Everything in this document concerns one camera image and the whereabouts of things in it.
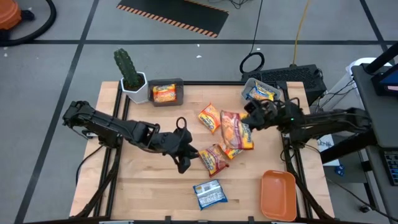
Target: gray floor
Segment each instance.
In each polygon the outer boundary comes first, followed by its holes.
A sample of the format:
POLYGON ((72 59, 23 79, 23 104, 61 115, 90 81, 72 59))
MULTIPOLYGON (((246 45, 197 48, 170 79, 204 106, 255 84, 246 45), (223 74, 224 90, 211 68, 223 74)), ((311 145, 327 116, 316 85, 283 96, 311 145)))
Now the gray floor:
MULTIPOLYGON (((22 198, 32 176, 37 158, 49 129, 54 109, 67 77, 72 79, 65 107, 72 100, 87 100, 95 105, 100 83, 119 80, 113 51, 125 48, 138 70, 152 78, 181 77, 184 80, 239 80, 239 63, 250 51, 249 44, 200 44, 211 38, 143 18, 116 9, 119 0, 99 0, 87 40, 197 40, 190 44, 92 44, 76 49, 93 3, 98 0, 53 0, 58 18, 38 44, 0 49, 0 223, 14 223, 22 198), (72 63, 75 57, 77 64, 72 63)), ((44 1, 18 0, 23 9, 31 8, 37 20, 21 24, 13 38, 22 37, 40 27, 49 16, 44 1)), ((305 0, 264 0, 257 40, 294 40, 305 0)), ((387 44, 398 40, 394 17, 395 0, 366 0, 387 44)), ((259 0, 249 1, 240 10, 228 1, 211 3, 230 11, 217 40, 251 40, 256 28, 259 0)), ((375 32, 359 0, 313 0, 302 27, 300 40, 314 40, 298 46, 298 65, 316 64, 323 70, 325 84, 331 88, 353 60, 377 57, 382 52, 375 32), (331 40, 329 45, 321 45, 331 40), (352 45, 336 45, 335 40, 366 40, 352 45)), ((287 67, 294 46, 275 42, 255 45, 266 58, 264 69, 287 67)), ((258 61, 250 59, 245 70, 258 61)), ((83 157, 85 142, 56 123, 47 157, 33 191, 25 222, 67 218, 75 190, 75 171, 83 157)), ((342 220, 385 223, 380 215, 358 212, 359 202, 341 189, 329 185, 336 216, 342 220)), ((362 185, 349 185, 366 198, 362 185)))

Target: yellow cable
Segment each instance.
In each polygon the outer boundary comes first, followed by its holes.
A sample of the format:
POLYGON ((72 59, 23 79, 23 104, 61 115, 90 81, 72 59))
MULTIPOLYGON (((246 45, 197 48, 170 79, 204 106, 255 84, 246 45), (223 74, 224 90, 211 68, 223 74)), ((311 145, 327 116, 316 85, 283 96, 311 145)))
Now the yellow cable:
POLYGON ((308 6, 310 5, 310 2, 311 2, 311 0, 307 0, 307 3, 306 3, 305 8, 304 8, 303 16, 301 17, 300 25, 298 25, 298 31, 297 31, 297 35, 296 35, 296 40, 294 42, 293 64, 296 61, 297 41, 299 39, 301 26, 303 25, 303 21, 304 21, 305 15, 307 14, 307 9, 308 9, 308 6))

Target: wooden table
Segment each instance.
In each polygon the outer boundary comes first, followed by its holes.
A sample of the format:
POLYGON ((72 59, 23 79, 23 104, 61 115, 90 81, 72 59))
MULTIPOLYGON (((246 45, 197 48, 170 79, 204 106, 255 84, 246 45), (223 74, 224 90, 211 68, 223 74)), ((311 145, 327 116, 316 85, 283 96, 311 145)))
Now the wooden table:
MULTIPOLYGON (((112 114, 118 83, 103 82, 96 109, 112 114)), ((211 102, 218 110, 244 112, 240 100, 241 86, 185 86, 184 104, 155 108, 151 103, 136 105, 130 103, 127 119, 159 123, 160 131, 173 131, 179 116, 187 119, 188 130, 192 133, 192 146, 198 150, 219 142, 220 132, 214 134, 199 122, 197 115, 211 102)), ((301 107, 309 113, 302 83, 288 83, 289 96, 299 97, 301 107)), ((280 132, 275 127, 253 132, 253 151, 245 151, 228 161, 229 168, 214 178, 220 180, 228 203, 219 203, 200 211, 193 186, 209 181, 208 170, 201 159, 192 160, 184 174, 169 156, 150 154, 137 147, 123 143, 118 182, 111 218, 117 220, 221 220, 245 221, 253 216, 256 221, 268 220, 260 210, 260 178, 267 170, 285 170, 285 163, 279 158, 282 150, 280 132)), ((315 141, 309 145, 317 146, 315 141)), ((98 147, 98 140, 88 141, 85 156, 98 147)), ((328 187, 320 156, 310 149, 302 149, 303 168, 307 187, 323 209, 334 217, 328 187)), ((98 188, 104 150, 88 159, 81 168, 70 215, 78 213, 98 188)), ((305 216, 301 193, 298 204, 302 217, 305 216)), ((101 215, 108 193, 104 193, 101 215)))

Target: green cactus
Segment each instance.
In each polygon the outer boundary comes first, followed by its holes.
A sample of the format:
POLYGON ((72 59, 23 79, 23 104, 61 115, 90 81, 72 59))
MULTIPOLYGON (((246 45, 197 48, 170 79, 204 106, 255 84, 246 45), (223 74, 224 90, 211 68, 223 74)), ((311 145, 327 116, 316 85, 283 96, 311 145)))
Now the green cactus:
POLYGON ((117 49, 113 54, 116 65, 118 65, 124 80, 127 81, 131 88, 140 88, 140 76, 132 64, 129 54, 124 49, 117 49))

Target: black and yellow striped mat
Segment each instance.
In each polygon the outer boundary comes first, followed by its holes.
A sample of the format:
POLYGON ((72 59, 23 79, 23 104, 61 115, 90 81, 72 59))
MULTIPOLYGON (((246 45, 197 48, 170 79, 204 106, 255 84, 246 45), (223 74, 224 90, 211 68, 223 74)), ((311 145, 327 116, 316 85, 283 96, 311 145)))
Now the black and yellow striped mat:
POLYGON ((214 38, 228 17, 228 11, 189 0, 122 0, 118 9, 214 38))

